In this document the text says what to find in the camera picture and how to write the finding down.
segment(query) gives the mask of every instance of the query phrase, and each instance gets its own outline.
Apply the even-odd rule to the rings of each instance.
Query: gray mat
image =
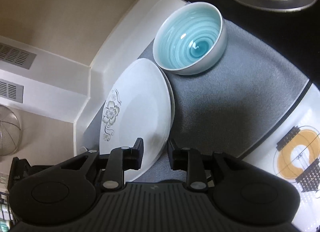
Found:
[[[280,120],[308,79],[258,38],[225,23],[227,49],[213,68],[195,76],[165,72],[176,104],[171,135],[178,146],[202,154],[224,151],[239,156]],[[152,45],[140,58],[153,60]],[[101,116],[96,117],[100,130]],[[137,181],[163,179],[185,179],[183,171],[170,169],[166,152]]]

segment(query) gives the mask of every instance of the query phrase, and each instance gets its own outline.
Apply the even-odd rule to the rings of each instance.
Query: white plate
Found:
[[[124,172],[132,181],[159,158],[167,142],[171,124],[171,100],[167,83],[148,59],[134,61],[113,85],[104,105],[100,129],[100,154],[112,149],[132,147],[143,138],[141,169]]]

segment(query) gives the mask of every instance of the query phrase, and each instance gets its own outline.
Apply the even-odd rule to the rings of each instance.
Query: stovetop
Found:
[[[184,1],[215,5],[225,19],[274,48],[320,87],[320,0],[289,13],[256,10],[234,0]]]

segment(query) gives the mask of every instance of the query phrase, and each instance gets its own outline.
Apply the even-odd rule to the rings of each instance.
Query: ceramic bowl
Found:
[[[212,4],[195,2],[176,10],[161,25],[153,43],[153,57],[170,72],[198,74],[217,63],[227,39],[220,11]]]

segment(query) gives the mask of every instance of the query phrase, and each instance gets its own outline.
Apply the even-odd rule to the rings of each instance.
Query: fan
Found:
[[[16,115],[6,106],[0,105],[0,156],[17,150],[21,128]]]

